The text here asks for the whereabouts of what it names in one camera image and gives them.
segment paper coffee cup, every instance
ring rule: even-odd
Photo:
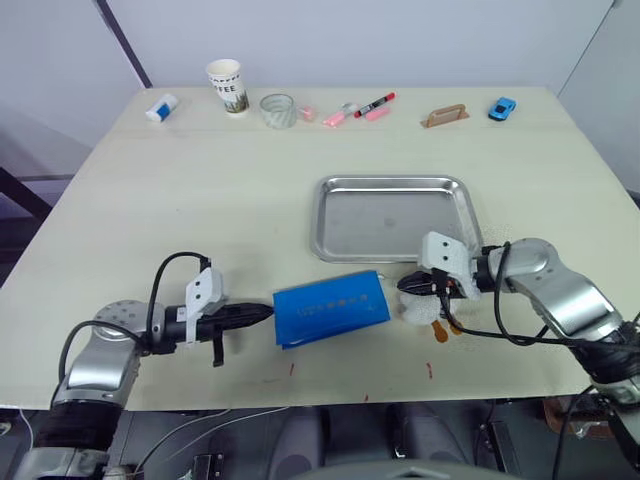
[[[240,78],[240,62],[230,58],[216,60],[207,65],[207,75],[227,113],[240,114],[249,108],[247,91]]]

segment white wall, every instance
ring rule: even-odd
[[[640,192],[640,1],[618,0],[560,100],[622,184]]]
[[[0,165],[69,175],[139,89],[89,0],[0,2]]]
[[[556,92],[610,2],[110,0],[158,86],[205,85],[204,65],[231,56],[255,86]],[[91,1],[0,2],[0,162],[13,174],[75,173],[138,88]]]
[[[237,58],[255,86],[542,85],[558,92],[611,0],[110,0],[158,86]]]

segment clear glass cup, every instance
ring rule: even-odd
[[[267,95],[260,100],[260,111],[268,127],[284,129],[296,124],[296,103],[289,95],[283,93]]]

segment pink eraser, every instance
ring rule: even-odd
[[[370,122],[373,122],[380,117],[385,116],[389,112],[391,112],[391,109],[389,107],[376,108],[375,110],[371,110],[369,113],[367,113],[364,118],[366,118]]]
[[[336,112],[333,115],[331,115],[330,117],[327,117],[326,119],[324,119],[324,121],[322,122],[323,125],[326,125],[327,127],[337,127],[338,125],[340,125],[342,122],[344,122],[345,119],[345,115],[343,112]]]

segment white bracket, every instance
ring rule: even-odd
[[[211,315],[224,305],[222,273],[211,267],[203,270],[186,289],[186,333],[187,346],[196,342],[196,326],[202,315]]]
[[[480,290],[473,281],[472,262],[473,257],[469,249],[455,238],[438,232],[429,232],[422,238],[418,266],[447,272],[451,278],[457,280],[467,298],[477,300],[480,298]]]

